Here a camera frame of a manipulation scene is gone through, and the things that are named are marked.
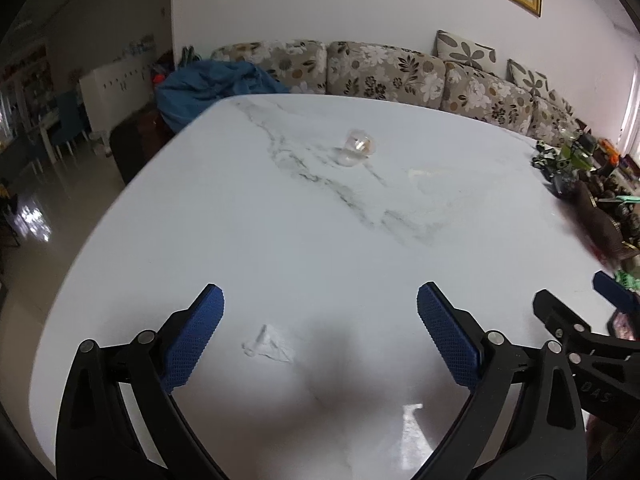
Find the blue cloth heap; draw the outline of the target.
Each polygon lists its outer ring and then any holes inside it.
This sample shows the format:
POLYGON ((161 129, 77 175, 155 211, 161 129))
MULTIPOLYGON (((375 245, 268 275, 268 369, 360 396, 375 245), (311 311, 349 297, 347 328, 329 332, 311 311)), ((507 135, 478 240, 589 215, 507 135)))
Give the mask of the blue cloth heap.
POLYGON ((223 99, 288 92, 287 86, 252 63, 204 60, 171 73, 155 87, 155 101, 166 125, 179 133, 223 99))

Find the floral sofa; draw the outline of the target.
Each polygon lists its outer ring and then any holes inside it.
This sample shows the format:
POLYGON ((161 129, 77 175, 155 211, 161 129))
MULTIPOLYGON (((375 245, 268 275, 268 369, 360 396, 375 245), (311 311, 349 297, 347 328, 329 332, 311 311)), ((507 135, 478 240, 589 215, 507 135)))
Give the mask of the floral sofa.
POLYGON ((332 94, 442 110, 552 146, 576 136, 573 110, 541 73, 517 62, 491 73, 490 47, 438 32, 436 52, 311 39, 256 41, 216 49, 215 61, 252 63, 294 93, 332 94))

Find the green panda wipes pack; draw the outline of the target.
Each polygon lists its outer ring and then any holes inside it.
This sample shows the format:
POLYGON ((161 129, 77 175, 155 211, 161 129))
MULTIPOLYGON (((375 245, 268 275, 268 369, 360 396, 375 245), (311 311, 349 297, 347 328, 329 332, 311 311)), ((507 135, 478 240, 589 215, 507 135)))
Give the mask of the green panda wipes pack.
POLYGON ((615 281, 623 286, 624 289, 631 290, 638 294, 640 292, 640 278, 636 278, 623 270, 617 270, 615 273, 615 281))

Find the clear plastic cup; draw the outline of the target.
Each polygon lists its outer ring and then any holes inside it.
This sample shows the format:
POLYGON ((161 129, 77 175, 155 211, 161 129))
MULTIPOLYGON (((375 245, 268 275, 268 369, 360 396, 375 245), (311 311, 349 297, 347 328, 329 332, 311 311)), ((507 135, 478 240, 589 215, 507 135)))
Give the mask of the clear plastic cup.
POLYGON ((376 151, 376 142, 361 129, 349 131, 347 139, 341 148, 334 152, 334 160, 344 167, 352 167, 366 162, 376 151))

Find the white cabinet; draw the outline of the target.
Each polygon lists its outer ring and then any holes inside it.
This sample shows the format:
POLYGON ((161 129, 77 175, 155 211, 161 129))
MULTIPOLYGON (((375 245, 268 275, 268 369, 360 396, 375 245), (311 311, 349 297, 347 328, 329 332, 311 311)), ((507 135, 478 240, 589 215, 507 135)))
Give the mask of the white cabinet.
POLYGON ((79 81, 92 132, 110 133, 152 100, 154 52, 95 68, 79 81))

